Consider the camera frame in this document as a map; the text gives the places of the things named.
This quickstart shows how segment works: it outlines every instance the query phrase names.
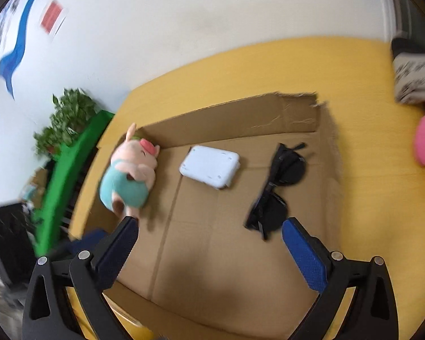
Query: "yellow table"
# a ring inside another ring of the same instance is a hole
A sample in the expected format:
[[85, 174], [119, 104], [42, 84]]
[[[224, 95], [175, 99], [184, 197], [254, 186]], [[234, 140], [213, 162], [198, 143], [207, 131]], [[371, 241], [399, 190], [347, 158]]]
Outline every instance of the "yellow table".
[[[135, 89], [100, 140], [71, 235], [82, 235], [102, 171], [130, 123], [143, 126], [274, 91], [317, 92], [330, 102], [343, 157], [343, 253], [357, 260], [384, 257], [400, 339], [409, 339], [425, 318], [425, 169], [415, 163], [412, 150], [422, 113], [394, 103], [390, 49], [383, 42], [312, 37], [257, 44], [192, 63]], [[338, 329], [336, 323], [333, 327], [329, 337]]]

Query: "metal screw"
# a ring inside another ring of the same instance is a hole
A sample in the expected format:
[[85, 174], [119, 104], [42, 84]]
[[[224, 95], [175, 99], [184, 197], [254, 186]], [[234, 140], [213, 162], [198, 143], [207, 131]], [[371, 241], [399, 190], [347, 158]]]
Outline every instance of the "metal screw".
[[47, 257], [42, 256], [42, 257], [38, 258], [38, 264], [39, 265], [43, 265], [46, 262], [47, 262]]
[[375, 260], [375, 263], [376, 263], [377, 265], [383, 265], [383, 264], [384, 264], [384, 260], [383, 260], [380, 256], [376, 256], [376, 257], [374, 258], [374, 260]]
[[338, 251], [332, 252], [331, 256], [336, 261], [341, 261], [343, 259], [343, 254]]
[[90, 252], [89, 251], [81, 251], [79, 253], [79, 258], [80, 259], [87, 259], [90, 256]]

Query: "potted plant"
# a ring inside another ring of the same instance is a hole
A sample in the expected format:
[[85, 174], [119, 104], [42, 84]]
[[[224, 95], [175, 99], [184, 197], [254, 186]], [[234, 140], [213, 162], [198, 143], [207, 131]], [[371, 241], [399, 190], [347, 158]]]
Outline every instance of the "potted plant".
[[62, 97], [52, 95], [55, 113], [50, 116], [50, 127], [35, 133], [36, 153], [49, 156], [60, 152], [61, 143], [71, 146], [96, 115], [96, 103], [80, 89], [65, 89]]

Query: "sunglasses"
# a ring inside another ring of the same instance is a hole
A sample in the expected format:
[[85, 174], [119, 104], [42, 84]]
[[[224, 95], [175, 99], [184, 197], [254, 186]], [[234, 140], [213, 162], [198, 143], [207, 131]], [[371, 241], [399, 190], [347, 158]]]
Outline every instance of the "sunglasses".
[[288, 148], [280, 143], [274, 157], [263, 192], [249, 213], [244, 226], [249, 230], [257, 230], [263, 240], [268, 240], [268, 234], [282, 227], [288, 216], [288, 206], [283, 198], [274, 192], [278, 186], [294, 185], [300, 182], [305, 174], [306, 162], [296, 151], [305, 148], [300, 143], [294, 148]]

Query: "white wall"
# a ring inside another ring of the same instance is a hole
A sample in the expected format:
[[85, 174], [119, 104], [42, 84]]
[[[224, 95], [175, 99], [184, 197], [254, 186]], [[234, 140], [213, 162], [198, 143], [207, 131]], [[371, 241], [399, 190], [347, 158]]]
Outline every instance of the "white wall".
[[0, 81], [0, 204], [15, 200], [33, 171], [41, 166], [33, 151], [39, 126], [25, 116]]
[[[395, 31], [391, 0], [57, 0], [68, 14], [51, 40], [39, 26], [51, 1], [35, 0], [30, 11], [14, 102], [0, 79], [0, 177], [7, 167], [14, 173], [0, 181], [0, 199], [37, 164], [31, 134], [48, 123], [51, 95], [64, 87], [84, 88], [116, 111], [133, 88], [218, 52], [312, 35], [387, 41]], [[14, 48], [25, 2], [1, 56]]]

